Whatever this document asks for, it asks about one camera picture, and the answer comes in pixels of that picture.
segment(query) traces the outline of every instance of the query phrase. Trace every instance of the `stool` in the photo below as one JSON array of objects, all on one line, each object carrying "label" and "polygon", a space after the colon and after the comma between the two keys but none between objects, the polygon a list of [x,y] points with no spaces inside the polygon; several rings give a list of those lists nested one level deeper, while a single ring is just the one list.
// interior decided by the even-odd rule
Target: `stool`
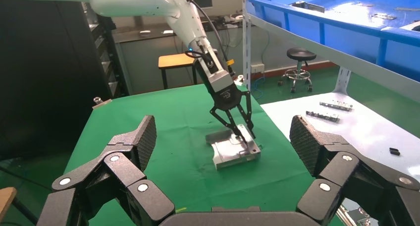
[{"label": "stool", "polygon": [[163,88],[168,89],[168,82],[166,79],[167,69],[175,69],[175,68],[189,67],[189,66],[193,70],[194,85],[197,85],[197,74],[196,74],[196,69],[193,67],[193,63],[194,63],[194,58],[189,57],[185,54],[160,56],[158,67],[162,72]]},{"label": "stool", "polygon": [[290,92],[295,93],[295,86],[297,80],[305,80],[305,83],[308,84],[308,91],[312,91],[312,81],[311,81],[311,74],[306,71],[302,70],[302,62],[305,62],[305,66],[308,67],[308,63],[306,61],[314,60],[316,58],[316,54],[309,52],[303,48],[291,48],[287,50],[287,56],[293,60],[298,61],[298,67],[296,69],[289,69],[287,70],[283,76],[281,76],[280,80],[278,81],[278,85],[283,85],[283,78],[286,77],[288,80],[293,80],[293,86]]}]

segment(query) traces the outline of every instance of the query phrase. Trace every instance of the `white robotic arm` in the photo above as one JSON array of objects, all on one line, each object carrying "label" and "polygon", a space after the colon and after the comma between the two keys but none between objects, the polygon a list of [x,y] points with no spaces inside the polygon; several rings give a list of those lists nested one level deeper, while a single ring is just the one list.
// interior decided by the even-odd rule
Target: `white robotic arm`
[{"label": "white robotic arm", "polygon": [[[207,40],[201,25],[196,4],[192,0],[67,0],[89,2],[92,9],[102,16],[164,16],[177,36],[187,45],[192,55],[197,58],[196,69],[208,92],[214,100],[210,111],[225,126],[231,128],[236,135],[242,136],[230,115],[229,110],[238,107],[252,133],[250,93],[241,92],[233,83],[231,74],[226,71],[225,62],[217,57]],[[247,111],[240,106],[242,95],[247,96]],[[230,123],[220,118],[215,110],[225,111]]]}]

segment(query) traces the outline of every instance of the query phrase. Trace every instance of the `black stool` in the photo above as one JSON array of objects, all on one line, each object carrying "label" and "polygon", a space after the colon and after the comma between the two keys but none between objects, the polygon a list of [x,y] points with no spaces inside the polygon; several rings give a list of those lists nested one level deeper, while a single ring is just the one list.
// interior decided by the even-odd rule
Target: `black stool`
[{"label": "black stool", "polygon": [[295,85],[296,80],[305,80],[305,83],[308,84],[308,91],[312,91],[312,81],[311,81],[311,74],[306,71],[302,70],[302,62],[305,62],[305,66],[308,67],[308,63],[306,61],[314,60],[316,58],[316,54],[309,52],[303,48],[291,48],[287,50],[287,56],[293,60],[298,61],[298,67],[296,69],[289,69],[287,70],[283,76],[281,76],[280,80],[278,81],[278,85],[283,85],[283,78],[286,77],[288,80],[293,79],[293,86],[290,92],[295,93]]}]

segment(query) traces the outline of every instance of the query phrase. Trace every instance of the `textured fingertip pad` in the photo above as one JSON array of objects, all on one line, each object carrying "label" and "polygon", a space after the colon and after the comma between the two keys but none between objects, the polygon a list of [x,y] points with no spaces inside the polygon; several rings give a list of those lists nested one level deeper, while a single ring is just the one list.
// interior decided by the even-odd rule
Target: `textured fingertip pad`
[{"label": "textured fingertip pad", "polygon": [[144,172],[155,149],[156,138],[158,136],[156,133],[155,117],[153,115],[145,116],[137,131],[138,133],[136,134],[133,145],[137,148],[140,170]]},{"label": "textured fingertip pad", "polygon": [[314,176],[318,159],[320,142],[317,140],[315,128],[306,119],[296,115],[290,127],[290,143],[302,160],[309,173]]}]

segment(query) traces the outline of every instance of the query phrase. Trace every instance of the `green floor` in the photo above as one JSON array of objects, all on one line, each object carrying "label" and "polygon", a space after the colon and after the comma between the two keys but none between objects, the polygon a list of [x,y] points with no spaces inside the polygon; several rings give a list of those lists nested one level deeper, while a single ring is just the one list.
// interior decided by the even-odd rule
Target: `green floor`
[{"label": "green floor", "polygon": [[[290,93],[287,82],[282,87],[277,86],[278,77],[267,78],[264,83],[258,84],[262,96],[258,98],[260,104],[288,100],[331,92],[334,89],[338,68],[312,71],[314,90],[306,91],[306,86],[300,83],[296,87],[296,93]],[[348,87],[348,94],[355,100],[376,111],[388,120],[420,137],[420,104],[368,81],[356,74],[352,74]],[[260,92],[252,91],[254,97],[260,96]],[[51,156],[42,156],[33,159],[17,159],[0,162],[0,166],[7,168],[16,174],[37,181],[40,184],[50,186],[52,181],[62,175],[71,152],[60,153]],[[0,188],[14,186],[18,189],[17,197],[36,216],[42,210],[48,191],[31,183],[23,182],[15,177],[0,172]],[[31,225],[14,208],[7,212],[0,225]]]}]

